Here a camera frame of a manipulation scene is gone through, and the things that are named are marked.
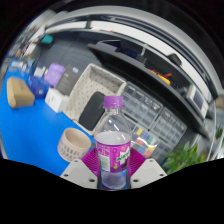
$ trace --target white cup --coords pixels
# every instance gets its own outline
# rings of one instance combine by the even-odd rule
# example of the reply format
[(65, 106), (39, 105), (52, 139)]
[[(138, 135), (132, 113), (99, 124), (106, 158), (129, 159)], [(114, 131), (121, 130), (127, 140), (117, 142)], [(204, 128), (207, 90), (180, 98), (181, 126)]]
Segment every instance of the white cup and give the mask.
[(73, 159), (81, 159), (94, 144), (82, 131), (75, 128), (66, 128), (58, 143), (58, 153), (71, 162)]

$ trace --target purple bottle cap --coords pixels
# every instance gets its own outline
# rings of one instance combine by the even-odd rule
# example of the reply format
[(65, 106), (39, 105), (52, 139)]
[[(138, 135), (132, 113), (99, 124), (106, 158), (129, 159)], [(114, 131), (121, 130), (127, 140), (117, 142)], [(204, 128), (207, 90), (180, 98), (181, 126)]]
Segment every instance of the purple bottle cap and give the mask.
[(122, 96), (105, 96), (104, 107), (105, 108), (122, 108), (123, 97)]

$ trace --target pink label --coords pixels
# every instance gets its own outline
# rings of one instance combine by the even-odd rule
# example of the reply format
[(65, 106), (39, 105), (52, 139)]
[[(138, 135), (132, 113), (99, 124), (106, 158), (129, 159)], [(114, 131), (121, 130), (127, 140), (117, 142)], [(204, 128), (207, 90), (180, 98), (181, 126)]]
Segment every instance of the pink label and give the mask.
[(104, 145), (96, 142), (101, 168), (107, 172), (118, 173), (127, 168), (127, 160), (130, 156), (130, 145)]

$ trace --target blue table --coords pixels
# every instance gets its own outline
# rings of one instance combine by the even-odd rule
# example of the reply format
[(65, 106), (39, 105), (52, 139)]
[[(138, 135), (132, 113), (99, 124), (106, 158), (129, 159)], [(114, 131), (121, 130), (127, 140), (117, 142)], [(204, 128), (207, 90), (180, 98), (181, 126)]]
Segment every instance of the blue table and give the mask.
[[(7, 157), (60, 176), (69, 165), (57, 152), (60, 137), (68, 127), (82, 129), (63, 113), (56, 114), (44, 99), (36, 99), (33, 106), (11, 109), (6, 89), (11, 76), (23, 78), (20, 71), (7, 71), (2, 86), (0, 131)], [(93, 136), (84, 133), (95, 142)]]

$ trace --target brown box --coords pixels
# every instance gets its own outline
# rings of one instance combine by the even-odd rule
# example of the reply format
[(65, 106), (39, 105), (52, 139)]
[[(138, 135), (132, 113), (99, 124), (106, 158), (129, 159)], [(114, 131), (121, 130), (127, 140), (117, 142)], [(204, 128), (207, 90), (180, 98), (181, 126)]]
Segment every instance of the brown box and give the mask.
[(12, 108), (32, 106), (35, 100), (35, 96), (26, 83), (15, 77), (7, 80), (7, 98)]

